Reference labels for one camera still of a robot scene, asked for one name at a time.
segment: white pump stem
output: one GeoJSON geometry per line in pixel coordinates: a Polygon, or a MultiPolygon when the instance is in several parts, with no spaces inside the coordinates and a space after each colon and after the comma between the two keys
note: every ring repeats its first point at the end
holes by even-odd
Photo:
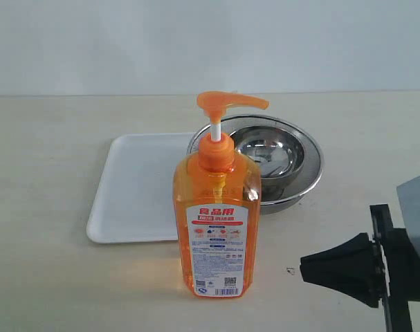
{"type": "Polygon", "coordinates": [[[221,123],[212,123],[210,125],[211,140],[219,142],[221,140],[221,123]]]}

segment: barcode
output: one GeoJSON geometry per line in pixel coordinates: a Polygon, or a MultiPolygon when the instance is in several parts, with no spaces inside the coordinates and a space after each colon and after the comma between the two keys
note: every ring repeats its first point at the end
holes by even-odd
{"type": "Polygon", "coordinates": [[[236,277],[225,278],[225,287],[236,286],[236,277]]]}
{"type": "Polygon", "coordinates": [[[238,288],[216,288],[216,293],[215,295],[238,295],[239,294],[239,289],[238,288]]]}

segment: product label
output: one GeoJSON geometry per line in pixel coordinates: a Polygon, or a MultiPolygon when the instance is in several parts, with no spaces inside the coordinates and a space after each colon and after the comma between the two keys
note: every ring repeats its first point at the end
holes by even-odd
{"type": "Polygon", "coordinates": [[[248,209],[229,204],[187,209],[194,290],[200,296],[242,293],[248,209]]]}

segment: orange plastic bottle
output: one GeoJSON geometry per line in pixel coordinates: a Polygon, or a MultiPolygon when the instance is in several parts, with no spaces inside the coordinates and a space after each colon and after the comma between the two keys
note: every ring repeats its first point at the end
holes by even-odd
{"type": "Polygon", "coordinates": [[[266,100],[236,93],[205,92],[197,104],[210,117],[199,151],[174,174],[174,209],[183,278],[200,297],[240,297],[253,280],[260,211],[260,170],[221,133],[228,107],[265,109],[266,100]]]}

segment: white plastic tray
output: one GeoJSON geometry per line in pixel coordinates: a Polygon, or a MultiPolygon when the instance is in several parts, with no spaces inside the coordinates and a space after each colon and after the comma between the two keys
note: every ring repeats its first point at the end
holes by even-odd
{"type": "Polygon", "coordinates": [[[92,241],[177,240],[172,181],[192,135],[134,134],[113,141],[86,226],[92,241]]]}

